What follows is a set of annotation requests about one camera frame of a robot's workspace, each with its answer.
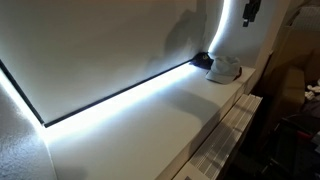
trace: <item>radiator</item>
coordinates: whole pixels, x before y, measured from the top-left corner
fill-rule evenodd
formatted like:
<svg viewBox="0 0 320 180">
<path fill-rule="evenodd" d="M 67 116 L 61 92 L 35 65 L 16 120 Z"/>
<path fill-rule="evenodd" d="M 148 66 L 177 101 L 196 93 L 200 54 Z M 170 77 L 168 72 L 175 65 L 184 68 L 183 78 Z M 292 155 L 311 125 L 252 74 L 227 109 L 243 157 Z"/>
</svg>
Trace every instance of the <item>radiator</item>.
<svg viewBox="0 0 320 180">
<path fill-rule="evenodd" d="M 216 179 L 260 102 L 260 97 L 243 94 L 174 180 Z"/>
</svg>

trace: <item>vent grille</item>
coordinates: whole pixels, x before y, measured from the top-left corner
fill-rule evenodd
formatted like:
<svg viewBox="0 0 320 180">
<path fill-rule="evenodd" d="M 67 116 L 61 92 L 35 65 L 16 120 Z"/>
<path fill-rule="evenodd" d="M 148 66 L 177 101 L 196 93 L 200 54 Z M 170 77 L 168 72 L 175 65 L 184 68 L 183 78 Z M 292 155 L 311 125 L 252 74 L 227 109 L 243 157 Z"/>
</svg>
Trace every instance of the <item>vent grille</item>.
<svg viewBox="0 0 320 180">
<path fill-rule="evenodd" d="M 193 155 L 190 163 L 208 178 L 215 179 L 250 122 L 260 101 L 260 97 L 242 95 Z"/>
</svg>

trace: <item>white countertop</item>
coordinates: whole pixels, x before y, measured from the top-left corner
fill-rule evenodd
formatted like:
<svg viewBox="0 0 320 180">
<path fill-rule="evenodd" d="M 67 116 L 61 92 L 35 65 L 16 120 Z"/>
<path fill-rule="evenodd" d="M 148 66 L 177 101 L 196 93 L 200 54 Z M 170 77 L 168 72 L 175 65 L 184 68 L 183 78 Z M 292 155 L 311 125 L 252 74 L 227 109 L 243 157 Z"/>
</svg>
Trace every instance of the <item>white countertop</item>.
<svg viewBox="0 0 320 180">
<path fill-rule="evenodd" d="M 229 85 L 206 80 L 206 72 L 183 65 L 47 128 L 58 179 L 157 178 L 254 69 L 243 67 Z"/>
</svg>

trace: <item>textured wall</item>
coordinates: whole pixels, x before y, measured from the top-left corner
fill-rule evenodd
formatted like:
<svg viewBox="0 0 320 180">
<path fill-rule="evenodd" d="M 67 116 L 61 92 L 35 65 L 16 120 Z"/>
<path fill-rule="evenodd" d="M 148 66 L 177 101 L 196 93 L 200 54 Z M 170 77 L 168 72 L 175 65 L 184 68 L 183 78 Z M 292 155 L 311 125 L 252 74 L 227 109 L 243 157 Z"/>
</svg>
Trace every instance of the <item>textured wall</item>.
<svg viewBox="0 0 320 180">
<path fill-rule="evenodd" d="M 50 155 L 35 127 L 40 123 L 33 123 L 36 119 L 17 106 L 7 93 L 12 88 L 4 88 L 2 72 L 0 76 L 0 179 L 55 180 Z"/>
</svg>

